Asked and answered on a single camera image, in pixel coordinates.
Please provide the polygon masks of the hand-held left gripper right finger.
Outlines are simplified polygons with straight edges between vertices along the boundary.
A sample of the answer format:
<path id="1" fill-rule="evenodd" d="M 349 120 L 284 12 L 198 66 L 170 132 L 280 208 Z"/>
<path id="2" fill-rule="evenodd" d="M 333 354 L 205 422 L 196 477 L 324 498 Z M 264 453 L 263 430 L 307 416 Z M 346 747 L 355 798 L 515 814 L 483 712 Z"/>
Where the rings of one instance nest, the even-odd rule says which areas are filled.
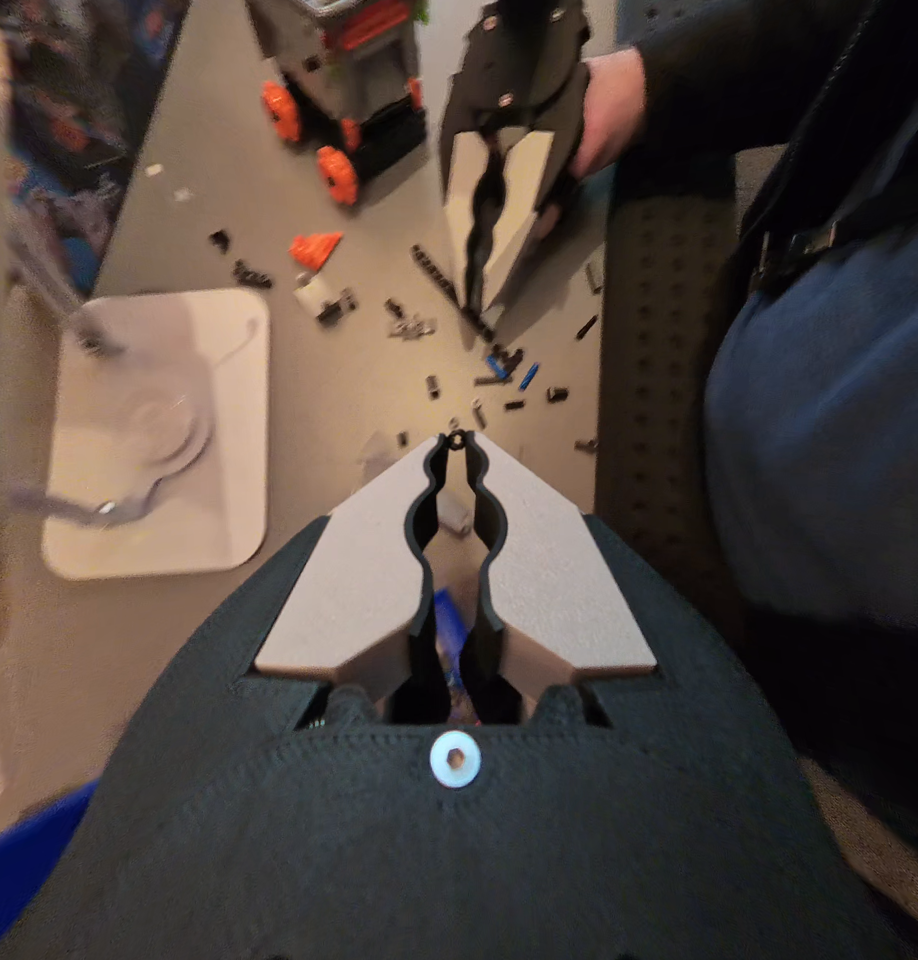
<path id="1" fill-rule="evenodd" d="M 647 676 L 657 657 L 585 514 L 478 431 L 465 433 L 474 532 L 486 548 L 460 658 L 482 724 L 516 724 L 550 688 Z"/>

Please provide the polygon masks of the printed toy box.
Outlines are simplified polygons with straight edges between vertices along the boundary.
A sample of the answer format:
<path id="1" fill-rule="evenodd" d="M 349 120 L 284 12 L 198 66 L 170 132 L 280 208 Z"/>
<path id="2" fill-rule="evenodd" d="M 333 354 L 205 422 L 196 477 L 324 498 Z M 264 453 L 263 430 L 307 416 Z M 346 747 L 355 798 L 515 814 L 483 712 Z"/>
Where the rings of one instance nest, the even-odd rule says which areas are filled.
<path id="1" fill-rule="evenodd" d="M 189 6 L 0 1 L 10 227 L 44 281 L 92 294 Z"/>

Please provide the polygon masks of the blue plastic bin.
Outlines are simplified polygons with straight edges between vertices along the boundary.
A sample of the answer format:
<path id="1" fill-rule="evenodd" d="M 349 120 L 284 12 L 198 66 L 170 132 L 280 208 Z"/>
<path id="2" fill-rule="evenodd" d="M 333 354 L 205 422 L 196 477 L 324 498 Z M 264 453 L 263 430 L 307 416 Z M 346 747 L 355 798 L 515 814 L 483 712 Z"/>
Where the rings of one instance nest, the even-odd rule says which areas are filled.
<path id="1" fill-rule="evenodd" d="M 98 783 L 86 783 L 0 833 L 0 940 L 55 869 Z"/>

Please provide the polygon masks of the small light grey piece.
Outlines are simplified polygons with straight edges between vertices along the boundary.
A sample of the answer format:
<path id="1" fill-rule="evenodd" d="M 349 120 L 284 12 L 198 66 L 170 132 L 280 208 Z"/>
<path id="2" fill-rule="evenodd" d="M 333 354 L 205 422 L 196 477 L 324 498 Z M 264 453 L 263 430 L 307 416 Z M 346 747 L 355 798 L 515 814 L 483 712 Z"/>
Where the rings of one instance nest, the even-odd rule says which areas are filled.
<path id="1" fill-rule="evenodd" d="M 467 537 L 473 529 L 474 512 L 450 489 L 440 490 L 436 498 L 438 521 L 456 538 Z"/>

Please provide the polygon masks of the white toy piece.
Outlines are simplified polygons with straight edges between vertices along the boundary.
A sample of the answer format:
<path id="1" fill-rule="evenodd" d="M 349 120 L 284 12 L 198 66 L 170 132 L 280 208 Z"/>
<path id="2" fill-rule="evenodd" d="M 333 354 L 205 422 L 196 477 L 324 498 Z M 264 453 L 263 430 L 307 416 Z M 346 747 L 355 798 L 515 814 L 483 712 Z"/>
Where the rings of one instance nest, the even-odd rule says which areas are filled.
<path id="1" fill-rule="evenodd" d="M 294 297 L 303 311 L 324 328 L 333 327 L 359 306 L 352 289 L 334 288 L 321 274 L 307 270 L 296 275 Z"/>

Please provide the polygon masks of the small black pins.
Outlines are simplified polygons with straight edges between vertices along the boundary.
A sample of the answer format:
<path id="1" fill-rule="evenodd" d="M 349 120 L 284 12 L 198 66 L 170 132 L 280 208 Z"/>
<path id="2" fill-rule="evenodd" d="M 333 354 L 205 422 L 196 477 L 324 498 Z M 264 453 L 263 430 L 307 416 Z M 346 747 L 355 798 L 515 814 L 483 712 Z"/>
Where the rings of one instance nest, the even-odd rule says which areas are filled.
<path id="1" fill-rule="evenodd" d="M 231 239 L 225 230 L 214 231 L 212 234 L 209 234 L 209 242 L 216 249 L 218 249 L 223 255 L 227 255 L 231 248 Z M 263 271 L 258 271 L 249 267 L 243 259 L 238 258 L 234 261 L 232 267 L 232 277 L 236 283 L 239 285 L 245 286 L 249 289 L 259 290 L 259 291 L 268 291 L 271 290 L 274 286 L 274 280 L 271 276 Z M 384 309 L 391 316 L 392 323 L 392 336 L 398 337 L 400 339 L 409 339 L 410 337 L 420 338 L 422 335 L 427 335 L 429 332 L 428 324 L 423 326 L 424 322 L 422 320 L 408 320 L 404 307 L 398 301 L 388 297 L 384 301 Z M 589 320 L 580 327 L 575 334 L 575 340 L 581 342 L 593 329 L 596 325 L 599 318 L 599 314 L 595 314 L 589 318 Z M 496 356 L 505 366 L 508 379 L 500 383 L 487 383 L 486 377 L 480 377 L 474 380 L 474 385 L 478 387 L 485 386 L 500 386 L 503 384 L 512 383 L 515 378 L 515 372 L 517 367 L 521 364 L 524 358 L 524 352 L 521 348 L 517 348 L 513 353 L 509 353 L 501 345 L 496 344 L 495 342 L 490 347 L 489 355 Z M 564 402 L 569 396 L 569 390 L 561 386 L 552 386 L 546 391 L 546 401 L 549 404 L 557 404 Z M 515 410 L 521 410 L 525 407 L 525 400 L 509 400 L 504 402 L 503 409 L 507 412 L 512 412 Z M 472 404 L 472 412 L 476 419 L 477 425 L 481 429 L 485 429 L 487 422 L 485 416 L 482 414 L 481 403 L 477 400 Z M 585 452 L 587 454 L 595 454 L 599 449 L 598 438 L 580 438 L 575 441 L 574 449 Z"/>

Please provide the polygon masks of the person's black jacket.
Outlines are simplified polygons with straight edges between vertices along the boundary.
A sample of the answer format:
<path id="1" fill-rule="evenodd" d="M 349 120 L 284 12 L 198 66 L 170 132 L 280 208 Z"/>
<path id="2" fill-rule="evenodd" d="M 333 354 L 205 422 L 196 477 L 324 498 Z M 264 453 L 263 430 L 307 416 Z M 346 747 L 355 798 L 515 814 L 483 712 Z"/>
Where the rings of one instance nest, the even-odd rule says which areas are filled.
<path id="1" fill-rule="evenodd" d="M 731 297 L 918 226 L 918 2 L 872 2 L 789 136 L 729 260 Z"/>

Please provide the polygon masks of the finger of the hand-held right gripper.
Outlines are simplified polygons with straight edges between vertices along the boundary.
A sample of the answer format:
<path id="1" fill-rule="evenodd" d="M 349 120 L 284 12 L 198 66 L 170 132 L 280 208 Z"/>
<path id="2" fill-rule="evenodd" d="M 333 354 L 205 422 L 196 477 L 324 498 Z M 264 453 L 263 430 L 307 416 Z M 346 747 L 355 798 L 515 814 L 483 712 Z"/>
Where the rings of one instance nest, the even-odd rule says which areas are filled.
<path id="1" fill-rule="evenodd" d="M 501 205 L 501 157 L 479 133 L 456 134 L 443 212 L 452 282 L 462 308 L 486 306 L 486 265 Z"/>
<path id="2" fill-rule="evenodd" d="M 504 198 L 481 271 L 481 313 L 494 311 L 505 302 L 510 282 L 535 246 L 540 194 L 553 142 L 552 132 L 533 129 L 504 157 Z"/>

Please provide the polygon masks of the orange toy piece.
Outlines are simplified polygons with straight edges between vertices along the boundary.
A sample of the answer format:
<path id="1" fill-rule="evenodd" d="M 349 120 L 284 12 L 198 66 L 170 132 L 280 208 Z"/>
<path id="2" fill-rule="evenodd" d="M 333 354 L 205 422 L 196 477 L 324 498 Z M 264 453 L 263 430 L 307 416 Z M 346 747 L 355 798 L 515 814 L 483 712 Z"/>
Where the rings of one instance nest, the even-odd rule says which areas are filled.
<path id="1" fill-rule="evenodd" d="M 314 274 L 322 269 L 344 236 L 343 231 L 297 234 L 288 252 L 298 265 Z"/>

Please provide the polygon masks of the white tablet stand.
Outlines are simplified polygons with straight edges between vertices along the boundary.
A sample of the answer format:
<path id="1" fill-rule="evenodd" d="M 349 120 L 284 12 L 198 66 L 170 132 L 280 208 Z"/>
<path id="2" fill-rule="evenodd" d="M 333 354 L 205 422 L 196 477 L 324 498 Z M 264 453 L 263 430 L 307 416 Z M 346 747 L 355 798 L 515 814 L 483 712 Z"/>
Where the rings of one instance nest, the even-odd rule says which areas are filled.
<path id="1" fill-rule="evenodd" d="M 69 581 L 232 570 L 267 529 L 271 320 L 240 287 L 95 298 L 64 335 L 42 556 Z"/>

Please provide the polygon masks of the long black beam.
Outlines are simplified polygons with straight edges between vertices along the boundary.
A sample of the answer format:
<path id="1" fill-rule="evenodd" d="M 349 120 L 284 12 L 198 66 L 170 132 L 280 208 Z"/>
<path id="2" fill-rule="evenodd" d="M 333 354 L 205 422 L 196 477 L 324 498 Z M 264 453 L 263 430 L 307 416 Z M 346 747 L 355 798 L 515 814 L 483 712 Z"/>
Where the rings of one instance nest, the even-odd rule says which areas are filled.
<path id="1" fill-rule="evenodd" d="M 495 334 L 483 320 L 477 317 L 469 308 L 462 306 L 458 294 L 453 284 L 439 265 L 428 252 L 420 245 L 410 246 L 410 257 L 423 275 L 433 284 L 433 286 L 445 297 L 445 299 L 455 308 L 458 314 L 466 321 L 468 325 L 488 344 L 494 343 Z"/>

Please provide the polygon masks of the grey orange toy vehicle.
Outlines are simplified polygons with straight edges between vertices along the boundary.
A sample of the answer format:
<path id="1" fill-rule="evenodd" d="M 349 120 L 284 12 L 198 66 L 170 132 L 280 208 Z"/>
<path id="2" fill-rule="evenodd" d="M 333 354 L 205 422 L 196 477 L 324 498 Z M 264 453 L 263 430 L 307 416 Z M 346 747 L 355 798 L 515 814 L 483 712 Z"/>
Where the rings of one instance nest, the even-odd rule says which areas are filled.
<path id="1" fill-rule="evenodd" d="M 427 137 L 418 1 L 250 1 L 274 78 L 261 102 L 283 144 L 311 143 L 321 181 L 339 206 Z"/>

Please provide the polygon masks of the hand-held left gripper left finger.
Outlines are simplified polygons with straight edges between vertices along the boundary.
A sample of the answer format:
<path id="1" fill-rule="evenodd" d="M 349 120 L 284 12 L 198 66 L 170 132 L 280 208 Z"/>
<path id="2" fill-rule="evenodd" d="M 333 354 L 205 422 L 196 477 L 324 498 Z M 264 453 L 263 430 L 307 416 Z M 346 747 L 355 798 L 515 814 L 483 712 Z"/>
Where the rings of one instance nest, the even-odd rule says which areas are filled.
<path id="1" fill-rule="evenodd" d="M 451 448 L 439 434 L 334 508 L 253 661 L 256 672 L 363 690 L 393 720 L 445 720 L 436 649 L 436 498 Z"/>

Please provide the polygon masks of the person's blue jeans leg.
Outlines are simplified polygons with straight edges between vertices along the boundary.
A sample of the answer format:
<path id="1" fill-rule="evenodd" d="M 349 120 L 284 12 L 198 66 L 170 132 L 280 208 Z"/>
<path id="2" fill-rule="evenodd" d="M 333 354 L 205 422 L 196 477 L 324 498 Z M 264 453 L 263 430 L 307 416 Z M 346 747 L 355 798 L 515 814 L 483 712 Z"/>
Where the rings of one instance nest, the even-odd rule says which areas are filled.
<path id="1" fill-rule="evenodd" d="M 918 222 L 752 294 L 704 430 L 715 527 L 752 606 L 918 631 Z"/>

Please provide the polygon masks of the person's right forearm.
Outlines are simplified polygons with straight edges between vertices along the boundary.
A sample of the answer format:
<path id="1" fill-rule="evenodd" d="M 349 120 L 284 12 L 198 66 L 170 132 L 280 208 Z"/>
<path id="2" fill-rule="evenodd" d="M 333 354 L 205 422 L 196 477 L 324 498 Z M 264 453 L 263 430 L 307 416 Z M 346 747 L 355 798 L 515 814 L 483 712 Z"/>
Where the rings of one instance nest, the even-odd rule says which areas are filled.
<path id="1" fill-rule="evenodd" d="M 873 2 L 719 1 L 634 43 L 660 155 L 735 154 L 788 142 Z"/>

